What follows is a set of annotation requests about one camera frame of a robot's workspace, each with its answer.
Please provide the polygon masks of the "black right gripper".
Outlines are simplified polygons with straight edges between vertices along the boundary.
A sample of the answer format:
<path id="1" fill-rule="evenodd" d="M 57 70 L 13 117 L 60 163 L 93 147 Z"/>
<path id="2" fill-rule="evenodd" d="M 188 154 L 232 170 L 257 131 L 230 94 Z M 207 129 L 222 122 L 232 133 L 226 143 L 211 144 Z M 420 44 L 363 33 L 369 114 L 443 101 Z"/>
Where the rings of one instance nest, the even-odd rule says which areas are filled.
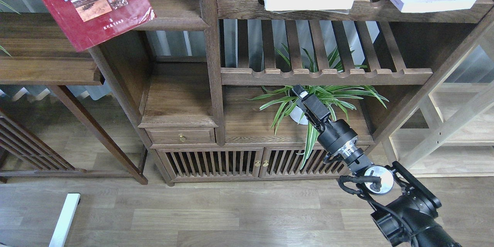
<path id="1" fill-rule="evenodd" d="M 329 156 L 350 156 L 356 148 L 357 133 L 343 119 L 331 121 L 331 113 L 315 94 L 308 93 L 301 85 L 295 85 L 291 94 L 295 103 L 316 129 L 316 140 Z"/>

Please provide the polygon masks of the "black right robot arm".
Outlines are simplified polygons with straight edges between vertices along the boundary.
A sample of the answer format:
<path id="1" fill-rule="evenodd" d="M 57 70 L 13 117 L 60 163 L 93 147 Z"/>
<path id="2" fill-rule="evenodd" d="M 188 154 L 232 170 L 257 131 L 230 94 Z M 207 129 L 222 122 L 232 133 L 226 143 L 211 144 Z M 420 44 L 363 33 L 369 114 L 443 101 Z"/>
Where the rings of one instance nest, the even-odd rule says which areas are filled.
<path id="1" fill-rule="evenodd" d="M 302 86 L 296 85 L 292 92 L 327 151 L 323 163 L 346 163 L 352 175 L 338 178 L 340 188 L 369 203 L 374 223 L 392 246 L 409 242 L 413 247 L 459 247 L 435 221 L 439 199 L 404 166 L 397 161 L 392 166 L 374 164 L 356 146 L 357 134 L 345 120 L 333 122 L 328 108 Z"/>

